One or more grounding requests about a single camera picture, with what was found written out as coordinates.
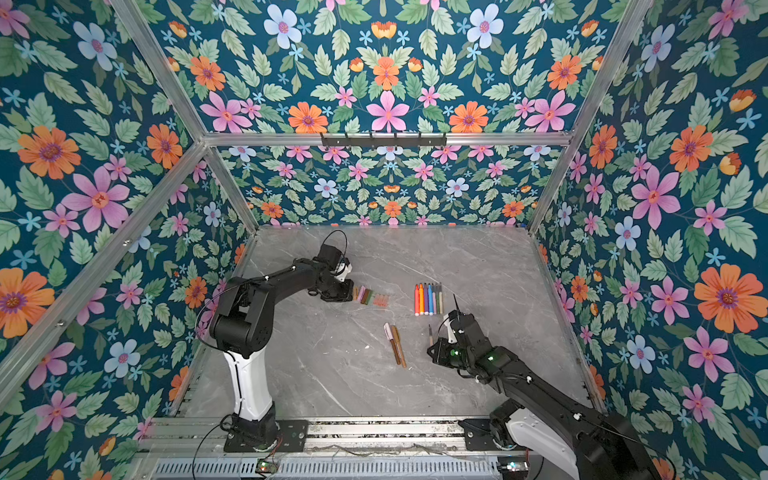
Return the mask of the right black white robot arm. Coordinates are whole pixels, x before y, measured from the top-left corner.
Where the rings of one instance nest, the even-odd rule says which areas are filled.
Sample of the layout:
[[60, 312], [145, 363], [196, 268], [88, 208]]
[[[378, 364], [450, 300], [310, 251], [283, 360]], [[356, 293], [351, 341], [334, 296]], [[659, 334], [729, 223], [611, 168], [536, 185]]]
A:
[[490, 415], [497, 445], [530, 449], [573, 479], [660, 477], [627, 418], [588, 407], [552, 386], [518, 355], [493, 345], [472, 314], [455, 309], [443, 324], [448, 334], [427, 349], [432, 362], [507, 397]]

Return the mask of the red highlighter pen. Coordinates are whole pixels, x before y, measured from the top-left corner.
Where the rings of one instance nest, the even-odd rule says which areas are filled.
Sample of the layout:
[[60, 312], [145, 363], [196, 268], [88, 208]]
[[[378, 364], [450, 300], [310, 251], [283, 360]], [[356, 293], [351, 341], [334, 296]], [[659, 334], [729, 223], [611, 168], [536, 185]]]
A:
[[415, 316], [421, 315], [421, 293], [420, 293], [420, 286], [418, 284], [414, 286], [413, 312]]

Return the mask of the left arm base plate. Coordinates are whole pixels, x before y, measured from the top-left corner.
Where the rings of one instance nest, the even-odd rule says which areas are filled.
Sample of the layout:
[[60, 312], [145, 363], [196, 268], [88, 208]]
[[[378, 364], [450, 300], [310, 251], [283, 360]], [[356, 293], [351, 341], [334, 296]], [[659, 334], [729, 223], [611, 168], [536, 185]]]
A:
[[236, 419], [225, 427], [223, 450], [227, 453], [302, 452], [307, 440], [309, 423], [305, 420]]

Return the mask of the brown pen pink cap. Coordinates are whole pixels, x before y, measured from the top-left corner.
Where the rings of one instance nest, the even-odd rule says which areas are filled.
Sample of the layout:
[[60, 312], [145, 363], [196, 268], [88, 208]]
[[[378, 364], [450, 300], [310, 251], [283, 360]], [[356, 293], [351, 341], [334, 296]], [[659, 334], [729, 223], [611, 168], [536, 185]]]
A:
[[389, 344], [390, 344], [390, 346], [392, 348], [396, 364], [400, 365], [401, 364], [401, 359], [400, 359], [397, 343], [396, 343], [395, 338], [394, 338], [394, 332], [393, 332], [393, 330], [391, 328], [391, 325], [389, 323], [385, 323], [384, 324], [384, 332], [385, 332], [387, 341], [389, 342]]

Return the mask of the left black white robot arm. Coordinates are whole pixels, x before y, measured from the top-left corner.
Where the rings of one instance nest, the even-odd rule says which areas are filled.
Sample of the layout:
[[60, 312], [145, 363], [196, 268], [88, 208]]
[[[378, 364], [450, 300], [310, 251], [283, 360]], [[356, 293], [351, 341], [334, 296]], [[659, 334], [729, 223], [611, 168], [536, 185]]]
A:
[[226, 452], [267, 452], [287, 439], [276, 418], [265, 360], [276, 305], [302, 291], [327, 303], [350, 302], [351, 269], [344, 250], [323, 244], [312, 258], [297, 258], [284, 269], [234, 277], [227, 283], [209, 325], [215, 348], [225, 355], [235, 393], [233, 414], [222, 426]]

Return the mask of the tan brown pen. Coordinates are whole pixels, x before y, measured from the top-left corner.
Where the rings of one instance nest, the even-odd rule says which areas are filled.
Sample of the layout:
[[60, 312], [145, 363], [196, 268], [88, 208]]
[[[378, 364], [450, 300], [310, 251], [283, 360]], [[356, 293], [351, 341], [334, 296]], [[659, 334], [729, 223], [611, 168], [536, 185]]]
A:
[[400, 338], [400, 335], [399, 335], [399, 330], [398, 330], [398, 328], [396, 326], [392, 326], [391, 330], [392, 330], [392, 333], [393, 333], [394, 342], [395, 342], [396, 349], [397, 349], [397, 352], [398, 352], [398, 357], [400, 359], [400, 365], [403, 368], [407, 369], [408, 365], [407, 365], [407, 361], [406, 361], [406, 357], [405, 357], [405, 352], [404, 352], [404, 349], [402, 347], [401, 338]]

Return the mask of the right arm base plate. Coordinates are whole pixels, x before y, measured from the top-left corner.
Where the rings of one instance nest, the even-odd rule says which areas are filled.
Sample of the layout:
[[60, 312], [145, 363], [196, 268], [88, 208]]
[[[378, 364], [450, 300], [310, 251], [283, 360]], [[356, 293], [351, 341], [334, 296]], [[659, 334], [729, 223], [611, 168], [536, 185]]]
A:
[[514, 447], [488, 418], [465, 418], [457, 425], [463, 430], [468, 451], [504, 451]]

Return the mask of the orange highlighter pen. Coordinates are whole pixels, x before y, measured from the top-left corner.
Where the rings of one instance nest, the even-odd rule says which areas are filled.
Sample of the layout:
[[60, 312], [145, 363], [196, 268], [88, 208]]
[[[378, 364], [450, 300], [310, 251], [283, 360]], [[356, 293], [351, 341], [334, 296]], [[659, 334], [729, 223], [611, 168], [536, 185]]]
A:
[[418, 285], [418, 315], [424, 315], [425, 314], [425, 289], [424, 284]]

